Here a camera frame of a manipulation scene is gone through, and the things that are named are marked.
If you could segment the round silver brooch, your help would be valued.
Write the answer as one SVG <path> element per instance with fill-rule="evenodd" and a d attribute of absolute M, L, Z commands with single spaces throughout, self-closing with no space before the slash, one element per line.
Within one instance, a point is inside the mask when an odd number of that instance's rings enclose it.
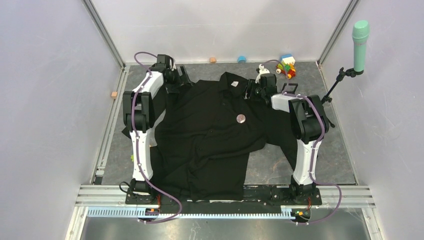
<path fill-rule="evenodd" d="M 243 123 L 245 123 L 245 122 L 246 122 L 246 120 L 247 120 L 247 118 L 246 118 L 246 116 L 245 116 L 244 114 L 238 114 L 238 115 L 236 116 L 236 121 L 237 121 L 239 124 L 243 124 Z"/>

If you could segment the black shirt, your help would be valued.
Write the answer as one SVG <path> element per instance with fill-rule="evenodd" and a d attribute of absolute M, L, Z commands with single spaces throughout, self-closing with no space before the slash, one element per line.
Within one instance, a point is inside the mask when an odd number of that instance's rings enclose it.
<path fill-rule="evenodd" d="M 281 148 L 292 168 L 297 141 L 290 115 L 245 99 L 249 79 L 223 73 L 169 94 L 153 128 L 150 180 L 158 192 L 193 200 L 240 200 L 249 155 L 265 145 Z M 246 116 L 238 123 L 239 114 Z"/>

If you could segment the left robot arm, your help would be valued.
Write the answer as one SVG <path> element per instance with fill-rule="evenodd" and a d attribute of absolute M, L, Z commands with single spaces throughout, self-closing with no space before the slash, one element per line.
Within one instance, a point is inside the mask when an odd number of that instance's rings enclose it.
<path fill-rule="evenodd" d="M 138 194 L 145 204 L 153 203 L 157 190 L 152 186 L 154 171 L 151 164 L 151 139 L 154 127 L 165 114 L 167 97 L 177 94 L 182 86 L 193 86 L 186 68 L 176 66 L 167 54 L 155 56 L 156 62 L 147 66 L 146 76 L 134 89 L 122 94 L 122 114 L 127 133 L 132 142 L 134 170 L 128 195 Z"/>

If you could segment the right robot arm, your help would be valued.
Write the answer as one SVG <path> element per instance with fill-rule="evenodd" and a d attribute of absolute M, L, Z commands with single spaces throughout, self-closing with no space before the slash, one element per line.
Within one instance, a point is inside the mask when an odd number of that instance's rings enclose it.
<path fill-rule="evenodd" d="M 319 147 L 328 131 L 328 119 L 318 95 L 304 96 L 285 89 L 279 93 L 277 90 L 276 75 L 264 73 L 258 81 L 248 81 L 246 97 L 289 114 L 291 131 L 297 142 L 297 154 L 286 192 L 293 203 L 302 204 L 309 197 L 316 196 L 315 163 Z"/>

